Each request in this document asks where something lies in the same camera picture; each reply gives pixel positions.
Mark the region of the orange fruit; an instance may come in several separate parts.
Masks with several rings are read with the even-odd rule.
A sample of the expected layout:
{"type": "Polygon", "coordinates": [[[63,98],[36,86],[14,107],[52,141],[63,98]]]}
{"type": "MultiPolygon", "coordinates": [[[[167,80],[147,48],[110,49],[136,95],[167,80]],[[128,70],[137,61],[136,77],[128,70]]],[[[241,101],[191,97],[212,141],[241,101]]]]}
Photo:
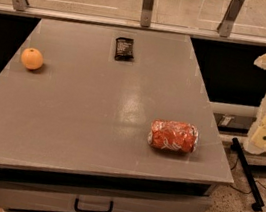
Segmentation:
{"type": "Polygon", "coordinates": [[[38,70],[43,65],[43,56],[36,48],[27,48],[22,51],[21,62],[25,68],[30,70],[38,70]]]}

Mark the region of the black bar on floor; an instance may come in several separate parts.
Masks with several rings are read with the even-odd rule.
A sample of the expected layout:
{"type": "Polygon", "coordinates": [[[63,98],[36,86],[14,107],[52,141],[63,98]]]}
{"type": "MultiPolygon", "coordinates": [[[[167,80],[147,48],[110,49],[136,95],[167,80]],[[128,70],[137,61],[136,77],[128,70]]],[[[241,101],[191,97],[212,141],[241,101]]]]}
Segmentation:
{"type": "Polygon", "coordinates": [[[252,172],[249,168],[250,165],[247,163],[246,157],[244,156],[243,148],[241,147],[237,137],[234,137],[232,139],[231,149],[235,150],[235,152],[238,153],[237,156],[239,158],[239,161],[241,162],[242,169],[244,170],[245,177],[247,178],[247,182],[249,183],[253,198],[255,199],[255,202],[251,204],[252,210],[254,212],[261,212],[262,208],[264,207],[264,202],[261,197],[260,191],[258,190],[254,177],[252,176],[252,172]]]}

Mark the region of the crushed red soda can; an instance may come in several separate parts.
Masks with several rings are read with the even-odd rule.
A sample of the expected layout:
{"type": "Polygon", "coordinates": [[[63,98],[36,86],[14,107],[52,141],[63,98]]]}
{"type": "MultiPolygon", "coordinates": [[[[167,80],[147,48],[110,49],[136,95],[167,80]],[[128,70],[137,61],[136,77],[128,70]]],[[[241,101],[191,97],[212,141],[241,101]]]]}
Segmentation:
{"type": "Polygon", "coordinates": [[[156,119],[151,123],[147,142],[153,148],[191,153],[196,150],[198,133],[192,124],[156,119]]]}

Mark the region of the grey upper drawer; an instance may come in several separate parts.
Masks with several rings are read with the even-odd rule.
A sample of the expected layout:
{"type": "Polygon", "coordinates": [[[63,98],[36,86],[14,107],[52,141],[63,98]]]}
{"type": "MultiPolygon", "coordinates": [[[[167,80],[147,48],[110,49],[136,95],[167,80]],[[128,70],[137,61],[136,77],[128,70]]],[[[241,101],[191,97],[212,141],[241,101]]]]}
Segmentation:
{"type": "Polygon", "coordinates": [[[0,208],[48,212],[76,212],[74,201],[114,202],[112,212],[205,212],[207,196],[189,196],[75,186],[21,184],[0,181],[0,208]]]}

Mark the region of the grey horizontal rail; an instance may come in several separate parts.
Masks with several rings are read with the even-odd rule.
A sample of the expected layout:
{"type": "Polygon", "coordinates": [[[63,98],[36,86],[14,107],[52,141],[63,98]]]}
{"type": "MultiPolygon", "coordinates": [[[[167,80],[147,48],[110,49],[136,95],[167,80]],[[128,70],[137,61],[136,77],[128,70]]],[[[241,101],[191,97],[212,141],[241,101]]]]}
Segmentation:
{"type": "Polygon", "coordinates": [[[232,42],[232,43],[238,43],[238,44],[250,44],[250,45],[256,45],[256,46],[266,46],[266,37],[263,36],[257,36],[257,35],[245,35],[245,34],[239,34],[239,33],[230,33],[229,37],[221,37],[217,31],[209,31],[209,30],[203,30],[203,29],[197,29],[197,28],[185,28],[185,27],[179,27],[179,26],[173,26],[173,25],[167,25],[167,24],[161,24],[161,23],[155,23],[153,22],[149,27],[143,27],[140,25],[140,22],[137,20],[125,20],[125,19],[119,19],[119,18],[113,18],[113,17],[101,17],[101,16],[95,16],[95,15],[89,15],[89,14],[77,14],[77,13],[71,13],[71,12],[65,12],[65,11],[53,11],[53,10],[47,10],[47,9],[41,9],[41,8],[35,8],[35,7],[28,7],[24,11],[17,11],[14,10],[14,8],[8,4],[0,4],[0,14],[10,14],[10,15],[16,15],[16,16],[28,16],[28,17],[34,17],[34,18],[46,18],[46,19],[52,19],[52,20],[58,20],[58,21],[70,21],[70,22],[76,22],[76,23],[82,23],[82,24],[94,24],[94,25],[106,25],[106,26],[112,26],[112,27],[118,27],[118,28],[130,28],[130,29],[136,29],[136,30],[148,30],[148,31],[154,31],[154,32],[166,32],[166,33],[172,33],[172,34],[184,34],[190,36],[190,38],[196,38],[196,39],[208,39],[208,40],[214,40],[214,41],[226,41],[226,42],[232,42]]]}

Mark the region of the right metal rail bracket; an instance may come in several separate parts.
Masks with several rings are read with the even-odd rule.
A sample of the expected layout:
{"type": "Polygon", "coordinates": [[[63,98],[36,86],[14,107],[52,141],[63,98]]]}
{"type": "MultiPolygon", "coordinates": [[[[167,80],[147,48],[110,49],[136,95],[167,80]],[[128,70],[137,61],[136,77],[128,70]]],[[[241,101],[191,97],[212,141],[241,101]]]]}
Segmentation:
{"type": "Polygon", "coordinates": [[[220,35],[220,37],[227,38],[230,36],[232,28],[234,27],[234,23],[239,15],[240,10],[242,9],[244,2],[245,0],[231,0],[223,19],[217,27],[217,33],[220,35]]]}

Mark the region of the middle metal rail bracket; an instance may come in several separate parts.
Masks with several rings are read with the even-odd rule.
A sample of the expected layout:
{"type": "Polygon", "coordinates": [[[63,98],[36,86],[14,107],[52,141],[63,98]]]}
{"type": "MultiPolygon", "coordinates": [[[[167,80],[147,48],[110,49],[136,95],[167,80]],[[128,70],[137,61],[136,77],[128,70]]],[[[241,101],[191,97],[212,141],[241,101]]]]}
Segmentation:
{"type": "Polygon", "coordinates": [[[142,13],[140,19],[140,25],[143,27],[150,27],[152,14],[153,14],[153,2],[154,0],[143,0],[142,1],[142,13]]]}

